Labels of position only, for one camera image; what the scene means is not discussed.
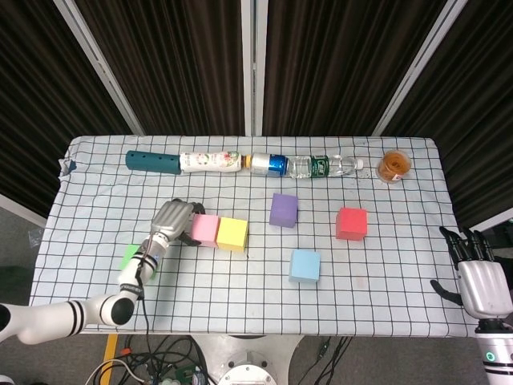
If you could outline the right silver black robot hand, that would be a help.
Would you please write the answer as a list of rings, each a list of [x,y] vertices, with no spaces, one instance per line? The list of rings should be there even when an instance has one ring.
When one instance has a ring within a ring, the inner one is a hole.
[[[503,267],[495,258],[488,240],[478,230],[463,230],[465,238],[441,226],[450,258],[458,276],[459,292],[430,282],[435,293],[465,309],[478,320],[504,319],[512,313],[512,300]]]

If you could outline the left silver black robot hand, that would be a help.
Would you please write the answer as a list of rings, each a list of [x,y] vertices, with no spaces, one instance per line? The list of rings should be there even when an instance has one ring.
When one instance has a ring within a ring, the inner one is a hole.
[[[168,242],[179,240],[185,245],[199,246],[200,241],[193,240],[185,229],[193,214],[205,214],[201,203],[188,203],[181,199],[167,201],[151,221],[151,233],[163,235]]]

